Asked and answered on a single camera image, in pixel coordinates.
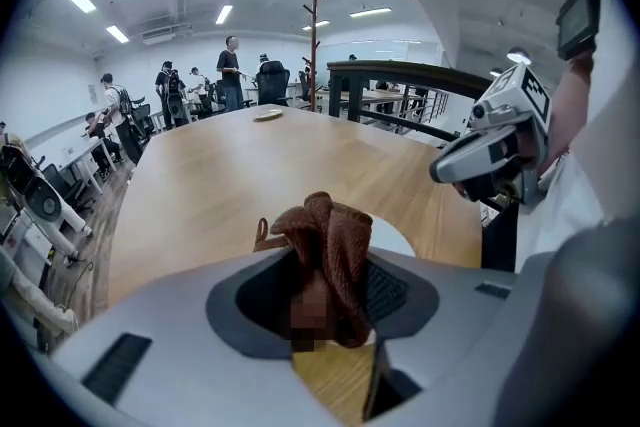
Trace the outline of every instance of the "man standing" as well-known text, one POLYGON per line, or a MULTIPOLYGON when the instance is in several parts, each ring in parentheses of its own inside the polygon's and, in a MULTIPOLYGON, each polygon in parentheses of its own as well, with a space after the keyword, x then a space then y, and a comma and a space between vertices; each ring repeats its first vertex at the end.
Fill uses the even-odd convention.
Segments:
MULTIPOLYGON (((114 143, 112 140, 107 139, 104 133, 104 116, 101 114, 99 118, 93 112, 87 114, 84 118, 88 125, 86 127, 86 131, 89 134, 89 137, 98 137, 102 139, 104 143, 104 147, 107 149, 109 153, 113 153, 116 156, 114 160, 115 163, 122 162, 122 156, 120 155, 120 146, 118 143, 114 143)), ((109 176, 109 170, 111 169, 109 165, 109 161, 107 160, 107 156, 102 151, 102 148, 98 146, 95 150, 91 152, 93 155, 93 159, 98 164, 100 168, 100 177, 103 180, 109 176)))
POLYGON ((217 69, 222 73, 222 87, 227 102, 227 112, 243 108, 242 87, 240 75, 246 80, 246 75, 238 69, 238 56, 235 51, 240 46, 238 38, 229 36, 226 40, 227 49, 220 53, 217 69))
POLYGON ((199 95, 207 94, 207 91, 204 87, 204 84, 205 84, 204 75, 201 75, 200 71, 195 66, 191 68, 190 75, 193 75, 193 81, 192 81, 193 87, 188 89, 187 92, 191 95, 190 97, 191 101, 195 103, 201 103, 199 95))
POLYGON ((160 102, 162 103, 164 126, 167 130, 171 130, 173 128, 171 113, 169 112, 169 107, 167 106, 167 95, 169 94, 168 82, 172 66, 173 63, 171 61, 165 61, 164 63, 162 63, 162 69, 158 72, 158 76, 156 77, 156 93, 158 93, 160 102))
POLYGON ((109 122, 113 123, 113 126, 116 127, 118 138, 124 148, 124 152, 135 165, 138 165, 142 151, 138 145, 138 139, 131 130, 129 120, 120 112, 120 91, 113 85, 113 76, 111 73, 105 73, 100 82, 104 84, 104 96, 108 104, 108 111, 104 117, 104 122, 105 124, 109 122))

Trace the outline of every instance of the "black slot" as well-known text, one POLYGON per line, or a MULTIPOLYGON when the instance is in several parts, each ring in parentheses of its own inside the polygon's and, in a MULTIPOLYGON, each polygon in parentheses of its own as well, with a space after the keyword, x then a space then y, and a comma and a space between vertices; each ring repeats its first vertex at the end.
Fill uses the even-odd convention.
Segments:
POLYGON ((151 345, 149 338, 124 334, 82 380, 89 390, 113 405, 151 345))
POLYGON ((475 290, 482 294, 492 295, 493 297, 497 297, 502 300, 509 297, 509 293, 511 292, 511 288, 509 287, 505 287, 504 285, 495 285, 487 281, 478 285, 475 290))

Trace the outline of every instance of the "small plate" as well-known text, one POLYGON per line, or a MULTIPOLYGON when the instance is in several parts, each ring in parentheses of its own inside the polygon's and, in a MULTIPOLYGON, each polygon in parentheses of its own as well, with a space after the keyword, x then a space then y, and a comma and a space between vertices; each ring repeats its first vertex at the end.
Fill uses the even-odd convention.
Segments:
POLYGON ((254 121, 269 121, 282 116, 282 109, 269 109, 268 111, 261 112, 255 118, 254 121))

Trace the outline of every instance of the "person's arm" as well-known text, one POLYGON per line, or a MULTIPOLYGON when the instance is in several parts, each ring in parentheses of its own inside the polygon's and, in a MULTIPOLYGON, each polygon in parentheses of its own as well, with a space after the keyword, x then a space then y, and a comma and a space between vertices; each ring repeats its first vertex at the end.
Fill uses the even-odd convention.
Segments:
POLYGON ((584 53, 571 60, 560 79, 551 107, 549 154, 538 168, 539 176, 569 149, 569 144, 587 122, 591 70, 593 55, 584 53))
POLYGON ((107 99, 107 102, 109 102, 108 112, 104 116, 104 122, 105 122, 105 125, 107 125, 107 124, 110 124, 112 121, 111 116, 113 116, 113 114, 118 109, 120 109, 120 105, 119 105, 120 101, 119 101, 119 98, 116 97, 116 95, 111 92, 107 92, 104 96, 107 99))
POLYGON ((93 137, 92 134, 93 134, 93 131, 98 126, 98 121, 99 121, 98 116, 96 116, 95 118, 93 118, 93 121, 89 125, 89 128, 87 128, 87 132, 89 132, 89 137, 93 137))
POLYGON ((158 73, 158 76, 156 77, 156 93, 160 98, 162 98, 162 91, 160 91, 160 88, 164 86, 166 78, 167 76, 162 72, 158 73))

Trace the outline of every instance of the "wooden handrail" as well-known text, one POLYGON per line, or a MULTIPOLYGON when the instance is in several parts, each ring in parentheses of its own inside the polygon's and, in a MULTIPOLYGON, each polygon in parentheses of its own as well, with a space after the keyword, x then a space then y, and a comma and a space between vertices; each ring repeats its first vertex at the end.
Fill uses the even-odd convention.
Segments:
POLYGON ((450 91, 478 99, 491 81, 451 68, 405 61, 336 61, 327 63, 332 74, 358 74, 363 78, 385 79, 450 91))

